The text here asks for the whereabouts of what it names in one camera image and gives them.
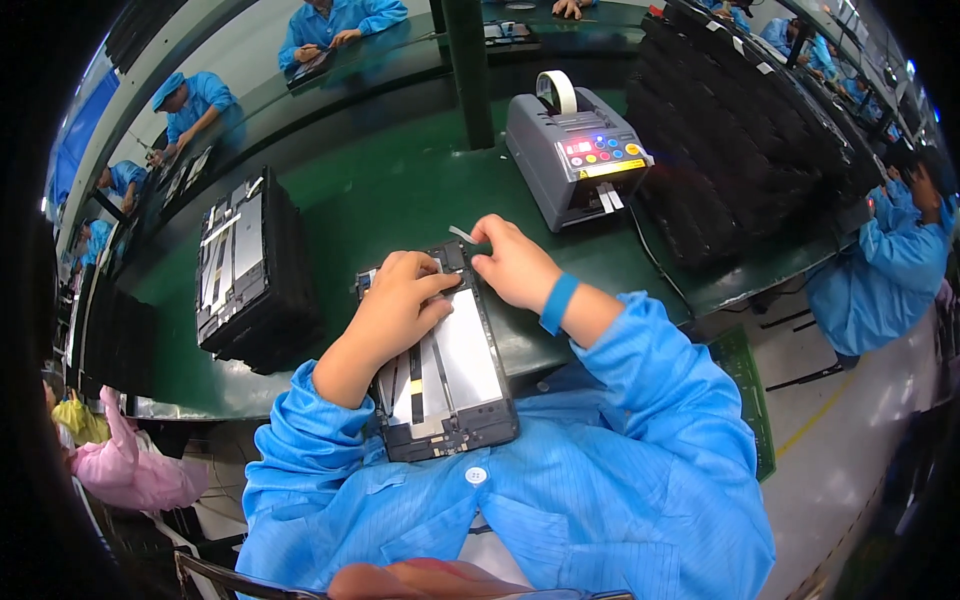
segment tape dispenser machine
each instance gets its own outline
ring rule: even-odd
[[[623,208],[654,164],[634,128],[563,71],[510,101],[507,148],[554,233]]]

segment coat button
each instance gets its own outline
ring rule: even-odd
[[[480,467],[470,467],[467,469],[465,477],[470,484],[479,486],[483,482],[487,481],[487,472]]]

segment tape roll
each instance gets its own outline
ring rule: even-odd
[[[577,111],[577,94],[563,71],[543,71],[537,76],[537,97],[546,100],[560,114]]]

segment yellow floor line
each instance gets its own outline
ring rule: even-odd
[[[836,404],[837,400],[840,399],[840,396],[843,395],[843,393],[847,390],[847,388],[849,388],[850,385],[853,383],[853,380],[856,379],[856,374],[863,370],[863,364],[866,363],[867,360],[869,360],[869,355],[864,354],[863,357],[860,358],[860,364],[857,365],[859,369],[854,369],[853,371],[847,373],[847,377],[844,379],[843,383],[840,384],[840,387],[837,388],[837,391],[833,393],[833,396],[831,396],[830,399],[827,400],[827,402],[823,405],[823,407],[819,411],[817,411],[817,414],[814,415],[813,417],[810,417],[810,420],[804,423],[804,426],[798,429],[797,433],[790,436],[790,439],[787,440],[784,445],[777,448],[777,452],[776,452],[777,458],[782,457],[783,454],[785,454],[786,451],[790,449],[790,446],[799,442],[800,438],[802,438],[804,434],[806,434],[806,432],[809,431],[810,428],[813,427],[813,425],[815,425],[817,421],[820,420],[823,417],[823,415],[825,415],[827,411],[829,411],[830,408],[832,408],[834,404]]]

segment red digital display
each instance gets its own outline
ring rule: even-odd
[[[593,152],[593,144],[587,139],[575,140],[565,142],[564,149],[566,150],[567,156],[585,155],[586,153]]]

